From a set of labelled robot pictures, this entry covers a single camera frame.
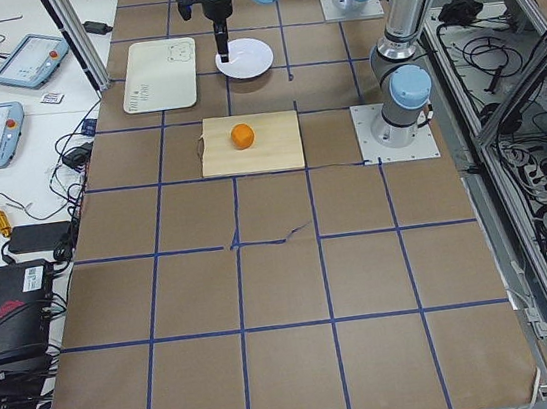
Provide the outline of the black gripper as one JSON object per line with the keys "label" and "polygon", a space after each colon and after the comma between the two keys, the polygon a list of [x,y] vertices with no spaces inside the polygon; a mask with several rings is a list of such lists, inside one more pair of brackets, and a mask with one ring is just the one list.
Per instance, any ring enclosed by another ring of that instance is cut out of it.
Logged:
{"label": "black gripper", "polygon": [[204,16],[213,22],[217,54],[221,63],[229,62],[229,31],[226,20],[232,15],[232,0],[200,0]]}

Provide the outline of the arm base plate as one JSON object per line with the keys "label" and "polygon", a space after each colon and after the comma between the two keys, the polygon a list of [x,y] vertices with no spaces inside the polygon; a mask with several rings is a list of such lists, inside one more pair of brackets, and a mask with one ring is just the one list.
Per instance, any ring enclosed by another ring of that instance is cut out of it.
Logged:
{"label": "arm base plate", "polygon": [[380,19],[384,16],[379,0],[319,0],[326,22]]}
{"label": "arm base plate", "polygon": [[363,163],[378,165],[441,156],[425,111],[419,112],[413,125],[398,128],[384,120],[382,107],[374,104],[350,108]]}

